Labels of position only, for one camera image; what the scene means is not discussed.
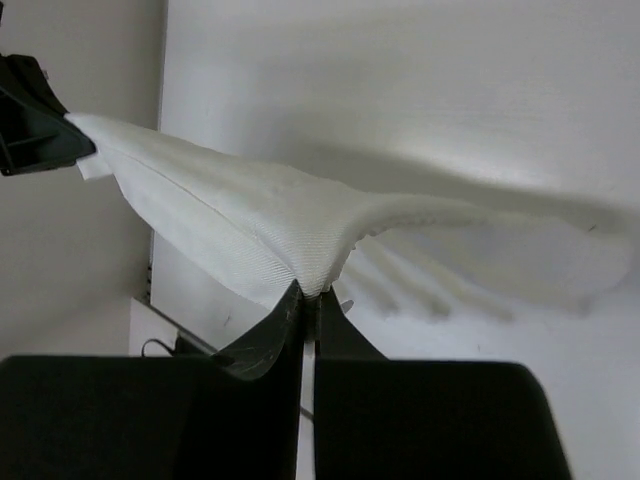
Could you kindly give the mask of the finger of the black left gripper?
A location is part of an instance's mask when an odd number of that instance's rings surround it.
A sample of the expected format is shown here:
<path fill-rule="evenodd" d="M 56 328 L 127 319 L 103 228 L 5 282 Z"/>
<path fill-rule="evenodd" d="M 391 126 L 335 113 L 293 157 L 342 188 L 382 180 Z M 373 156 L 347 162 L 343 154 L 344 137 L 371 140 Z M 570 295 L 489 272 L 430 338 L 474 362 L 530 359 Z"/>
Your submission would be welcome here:
<path fill-rule="evenodd" d="M 1 175 L 16 176 L 73 167 L 96 146 L 57 114 L 30 109 L 1 111 Z"/>
<path fill-rule="evenodd" d="M 48 77 L 35 57 L 27 55 L 2 55 L 18 83 L 34 98 L 56 113 L 64 116 L 68 110 L 58 100 L 48 84 Z"/>

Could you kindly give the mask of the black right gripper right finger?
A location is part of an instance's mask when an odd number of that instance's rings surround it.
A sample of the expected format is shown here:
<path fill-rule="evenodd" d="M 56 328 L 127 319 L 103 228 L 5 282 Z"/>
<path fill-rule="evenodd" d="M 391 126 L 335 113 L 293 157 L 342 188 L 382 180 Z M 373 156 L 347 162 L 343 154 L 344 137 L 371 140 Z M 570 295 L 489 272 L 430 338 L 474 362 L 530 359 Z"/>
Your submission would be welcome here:
<path fill-rule="evenodd" d="M 392 360 L 333 292 L 314 313 L 319 479 L 568 479 L 545 393 L 523 365 Z"/>

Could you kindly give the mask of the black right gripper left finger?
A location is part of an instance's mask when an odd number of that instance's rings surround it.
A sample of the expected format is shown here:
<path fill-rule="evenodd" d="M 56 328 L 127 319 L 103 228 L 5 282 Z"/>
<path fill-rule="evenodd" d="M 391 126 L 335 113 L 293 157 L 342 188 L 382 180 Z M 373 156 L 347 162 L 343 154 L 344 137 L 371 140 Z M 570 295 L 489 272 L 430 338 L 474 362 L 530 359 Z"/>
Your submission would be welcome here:
<path fill-rule="evenodd" d="M 5 479 L 292 479 L 303 295 L 212 355 L 12 356 Z"/>

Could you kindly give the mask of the white pleated skirt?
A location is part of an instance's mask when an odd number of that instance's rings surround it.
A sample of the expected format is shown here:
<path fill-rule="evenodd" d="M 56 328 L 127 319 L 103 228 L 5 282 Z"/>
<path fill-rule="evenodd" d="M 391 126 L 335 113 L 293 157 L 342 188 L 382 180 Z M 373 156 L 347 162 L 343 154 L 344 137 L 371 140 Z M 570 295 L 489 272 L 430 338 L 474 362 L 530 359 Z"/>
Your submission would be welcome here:
<path fill-rule="evenodd" d="M 70 122 L 95 144 L 85 179 L 113 177 L 133 210 L 221 285 L 273 307 L 297 282 L 316 299 L 347 274 L 382 311 L 396 281 L 436 315 L 452 300 L 507 319 L 505 295 L 569 311 L 630 272 L 625 233 L 424 194 L 374 193 L 290 166 L 224 155 L 101 116 Z"/>

